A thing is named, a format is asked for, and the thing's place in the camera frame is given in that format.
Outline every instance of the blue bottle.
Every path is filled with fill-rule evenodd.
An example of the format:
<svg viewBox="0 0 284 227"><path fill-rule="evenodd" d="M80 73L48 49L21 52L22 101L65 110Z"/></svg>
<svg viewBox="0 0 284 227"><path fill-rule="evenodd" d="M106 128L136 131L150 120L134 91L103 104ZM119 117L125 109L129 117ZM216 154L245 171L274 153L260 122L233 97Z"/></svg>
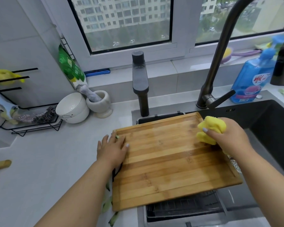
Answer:
<svg viewBox="0 0 284 227"><path fill-rule="evenodd" d="M246 61L231 89L236 93L231 97L234 103L245 103L253 101L260 93L265 84L272 77L276 61L274 48L265 49L259 58Z"/></svg>

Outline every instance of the black faucet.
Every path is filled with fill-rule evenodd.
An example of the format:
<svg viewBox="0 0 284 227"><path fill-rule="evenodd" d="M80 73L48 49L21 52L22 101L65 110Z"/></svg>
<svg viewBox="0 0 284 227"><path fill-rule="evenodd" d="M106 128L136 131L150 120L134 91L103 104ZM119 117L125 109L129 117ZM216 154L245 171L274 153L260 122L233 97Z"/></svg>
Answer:
<svg viewBox="0 0 284 227"><path fill-rule="evenodd" d="M149 91L146 65L144 60L144 53L142 51L135 51L132 53L133 57L133 91L138 95L140 113L142 117L149 115L148 97Z"/></svg>
<svg viewBox="0 0 284 227"><path fill-rule="evenodd" d="M218 100L216 100L211 94L213 91L213 81L216 77L217 71L219 69L236 22L242 11L253 1L254 0L238 0L229 12L223 30L221 32L219 43L217 45L215 55L213 56L213 61L211 63L206 81L201 87L201 92L196 103L196 106L198 108L215 108L236 93L234 90L231 90L224 96L220 97ZM270 83L273 85L284 86L284 45L279 51L276 66L273 71L273 76Z"/></svg>

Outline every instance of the white countertop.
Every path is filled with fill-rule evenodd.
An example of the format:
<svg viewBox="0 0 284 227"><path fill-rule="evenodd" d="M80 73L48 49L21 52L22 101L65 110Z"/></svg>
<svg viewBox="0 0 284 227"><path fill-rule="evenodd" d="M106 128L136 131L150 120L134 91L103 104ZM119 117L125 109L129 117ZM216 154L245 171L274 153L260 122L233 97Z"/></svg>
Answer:
<svg viewBox="0 0 284 227"><path fill-rule="evenodd" d="M277 98L280 87L267 85ZM220 97L230 86L214 88ZM149 98L149 107L195 101L200 91ZM31 227L85 173L96 160L97 141L113 129L131 126L131 111L139 109L138 100L115 103L106 119L92 114L80 124L62 123L60 130L48 129L17 137L9 148L0 149L0 161L11 159L0 170L0 227ZM102 214L98 226L109 226L112 211ZM267 226L265 218L233 221L226 226ZM136 208L122 211L114 227L137 227Z"/></svg>

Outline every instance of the wooden cutting board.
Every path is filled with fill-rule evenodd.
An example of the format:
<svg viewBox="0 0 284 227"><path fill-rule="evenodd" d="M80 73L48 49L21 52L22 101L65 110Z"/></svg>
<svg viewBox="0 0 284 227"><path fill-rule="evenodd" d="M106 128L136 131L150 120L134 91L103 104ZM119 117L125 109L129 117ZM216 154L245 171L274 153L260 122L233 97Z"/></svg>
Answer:
<svg viewBox="0 0 284 227"><path fill-rule="evenodd" d="M198 112L117 129L130 150L113 182L113 211L241 184L219 146L201 143Z"/></svg>

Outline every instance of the rolling pin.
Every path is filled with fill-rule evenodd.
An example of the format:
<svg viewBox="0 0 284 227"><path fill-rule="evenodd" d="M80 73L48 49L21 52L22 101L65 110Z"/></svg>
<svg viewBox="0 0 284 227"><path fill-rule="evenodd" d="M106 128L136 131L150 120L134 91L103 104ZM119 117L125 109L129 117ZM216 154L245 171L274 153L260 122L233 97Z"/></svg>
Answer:
<svg viewBox="0 0 284 227"><path fill-rule="evenodd" d="M11 165L11 160L0 161L0 169L8 168Z"/></svg>

